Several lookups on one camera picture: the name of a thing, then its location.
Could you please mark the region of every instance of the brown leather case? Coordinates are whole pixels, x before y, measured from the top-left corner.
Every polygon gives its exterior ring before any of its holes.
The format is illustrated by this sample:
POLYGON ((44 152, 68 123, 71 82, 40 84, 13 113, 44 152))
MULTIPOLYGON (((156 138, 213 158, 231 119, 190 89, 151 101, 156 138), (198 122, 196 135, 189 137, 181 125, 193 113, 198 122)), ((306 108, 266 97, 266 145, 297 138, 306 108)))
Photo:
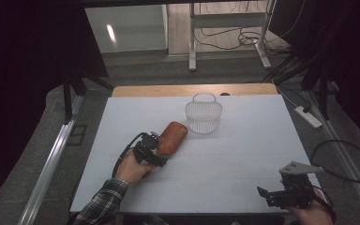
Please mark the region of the brown leather case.
POLYGON ((165 157, 174 154, 187 133, 188 129, 184 125, 172 121, 160 135, 157 156, 165 157))

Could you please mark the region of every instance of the wall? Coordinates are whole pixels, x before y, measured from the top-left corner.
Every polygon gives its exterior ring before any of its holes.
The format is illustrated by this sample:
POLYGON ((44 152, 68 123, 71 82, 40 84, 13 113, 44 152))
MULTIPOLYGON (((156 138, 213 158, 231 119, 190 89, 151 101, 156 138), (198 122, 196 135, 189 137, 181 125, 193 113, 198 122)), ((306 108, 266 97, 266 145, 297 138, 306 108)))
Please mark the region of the wall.
POLYGON ((165 50, 166 6, 87 8, 101 53, 165 50), (109 34, 111 26, 114 37, 109 34))

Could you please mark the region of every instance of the white ribbed basket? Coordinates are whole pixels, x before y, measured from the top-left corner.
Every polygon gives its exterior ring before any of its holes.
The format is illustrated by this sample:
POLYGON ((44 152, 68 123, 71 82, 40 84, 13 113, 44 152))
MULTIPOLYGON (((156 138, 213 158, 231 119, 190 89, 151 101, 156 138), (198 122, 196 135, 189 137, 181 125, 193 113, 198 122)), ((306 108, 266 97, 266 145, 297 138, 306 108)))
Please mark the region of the white ribbed basket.
POLYGON ((223 107, 210 92, 197 93, 186 105, 187 126, 199 134, 209 134, 218 128, 218 121, 223 107), (195 97, 209 95, 213 101, 199 101, 195 97))

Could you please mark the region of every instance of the human arm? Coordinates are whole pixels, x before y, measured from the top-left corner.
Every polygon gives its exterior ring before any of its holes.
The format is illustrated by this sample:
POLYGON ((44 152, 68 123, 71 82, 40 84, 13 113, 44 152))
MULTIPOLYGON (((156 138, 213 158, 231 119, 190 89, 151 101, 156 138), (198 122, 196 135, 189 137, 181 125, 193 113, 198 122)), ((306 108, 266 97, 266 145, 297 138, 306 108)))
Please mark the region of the human arm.
MULTIPOLYGON (((314 188, 314 191, 319 198, 323 199, 319 190, 314 188)), ((326 208, 316 201, 313 201, 306 209, 289 207, 287 210, 298 218, 301 225, 333 225, 326 208)))
POLYGON ((131 150, 127 152, 114 178, 107 180, 101 190, 93 197, 73 224, 97 224, 114 218, 124 198, 128 185, 139 181, 143 175, 154 169, 151 165, 141 165, 131 150))

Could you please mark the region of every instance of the white power strip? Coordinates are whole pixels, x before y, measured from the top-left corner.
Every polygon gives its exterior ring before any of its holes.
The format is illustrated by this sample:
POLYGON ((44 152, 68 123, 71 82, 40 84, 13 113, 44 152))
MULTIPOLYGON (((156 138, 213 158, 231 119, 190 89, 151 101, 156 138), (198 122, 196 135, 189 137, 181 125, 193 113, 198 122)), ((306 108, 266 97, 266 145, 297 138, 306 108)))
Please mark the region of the white power strip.
POLYGON ((310 125, 312 125, 313 128, 319 128, 323 124, 315 118, 311 113, 309 112, 303 112, 304 108, 303 106, 299 106, 296 109, 294 109, 297 114, 299 114, 303 119, 305 119, 310 125))

